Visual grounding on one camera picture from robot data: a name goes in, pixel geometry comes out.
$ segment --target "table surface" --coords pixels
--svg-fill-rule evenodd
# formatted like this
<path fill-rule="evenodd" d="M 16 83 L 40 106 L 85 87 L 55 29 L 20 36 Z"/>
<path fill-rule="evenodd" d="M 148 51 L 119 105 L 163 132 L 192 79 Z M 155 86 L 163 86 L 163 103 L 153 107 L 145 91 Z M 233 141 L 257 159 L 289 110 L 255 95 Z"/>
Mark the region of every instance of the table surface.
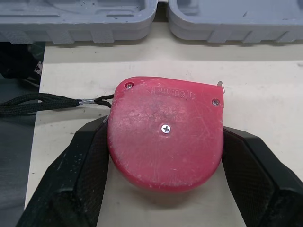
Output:
<path fill-rule="evenodd" d="M 303 180 L 303 43 L 243 46 L 182 41 L 153 23 L 139 41 L 48 44 L 40 92 L 72 98 L 112 94 L 124 79 L 156 76 L 225 85 L 225 126 L 260 136 Z M 26 204 L 47 167 L 85 123 L 109 114 L 88 105 L 37 114 Z M 223 166 L 199 188 L 157 194 L 130 185 L 110 163 L 98 226 L 244 227 Z"/>

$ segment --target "gray foam tray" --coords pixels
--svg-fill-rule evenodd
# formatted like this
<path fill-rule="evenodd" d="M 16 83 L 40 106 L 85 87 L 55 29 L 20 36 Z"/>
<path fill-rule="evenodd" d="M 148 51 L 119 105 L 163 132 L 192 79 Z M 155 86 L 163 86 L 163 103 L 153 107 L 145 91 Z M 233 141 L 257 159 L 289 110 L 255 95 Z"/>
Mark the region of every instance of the gray foam tray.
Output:
<path fill-rule="evenodd" d="M 157 0 L 0 0 L 0 42 L 140 39 L 156 7 Z"/>
<path fill-rule="evenodd" d="M 303 0 L 169 0 L 169 26 L 186 40 L 303 39 Z"/>

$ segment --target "black cord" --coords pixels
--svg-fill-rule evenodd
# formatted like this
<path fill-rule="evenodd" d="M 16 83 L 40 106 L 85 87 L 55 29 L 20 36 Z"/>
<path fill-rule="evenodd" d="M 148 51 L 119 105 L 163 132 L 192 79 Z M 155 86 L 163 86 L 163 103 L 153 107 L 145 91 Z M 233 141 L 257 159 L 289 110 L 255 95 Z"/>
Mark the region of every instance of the black cord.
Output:
<path fill-rule="evenodd" d="M 43 110 L 72 108 L 82 104 L 93 103 L 110 108 L 111 104 L 105 100 L 112 99 L 113 97 L 114 95 L 102 96 L 96 99 L 72 99 L 45 93 L 27 94 L 13 98 L 4 103 L 0 103 L 0 117 L 23 115 Z M 41 102 L 25 103 L 33 100 L 39 100 Z"/>

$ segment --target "metal clip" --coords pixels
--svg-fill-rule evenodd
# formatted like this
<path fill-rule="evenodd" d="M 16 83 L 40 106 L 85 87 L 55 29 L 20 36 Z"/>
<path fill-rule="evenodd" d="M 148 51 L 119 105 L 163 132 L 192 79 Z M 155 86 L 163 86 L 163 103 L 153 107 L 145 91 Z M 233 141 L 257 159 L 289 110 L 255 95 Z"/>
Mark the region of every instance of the metal clip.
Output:
<path fill-rule="evenodd" d="M 219 81 L 218 84 L 217 84 L 218 87 L 222 87 L 222 90 L 223 90 L 223 94 L 225 93 L 225 89 L 224 89 L 224 85 L 223 85 L 223 82 L 222 81 Z"/>
<path fill-rule="evenodd" d="M 83 105 L 83 104 L 93 104 L 95 103 L 94 99 L 83 99 L 79 102 L 79 105 Z"/>

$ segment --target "red plastic casing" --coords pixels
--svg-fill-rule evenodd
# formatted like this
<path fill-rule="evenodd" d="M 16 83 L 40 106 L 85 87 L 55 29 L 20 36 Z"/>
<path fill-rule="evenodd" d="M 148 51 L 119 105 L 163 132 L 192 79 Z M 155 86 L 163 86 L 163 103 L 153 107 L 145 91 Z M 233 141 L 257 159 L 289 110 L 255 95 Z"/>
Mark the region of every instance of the red plastic casing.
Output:
<path fill-rule="evenodd" d="M 218 86 L 126 79 L 116 88 L 108 121 L 113 162 L 131 183 L 146 189 L 183 192 L 201 185 L 222 157 L 223 106 Z M 162 132 L 164 124 L 170 133 Z"/>

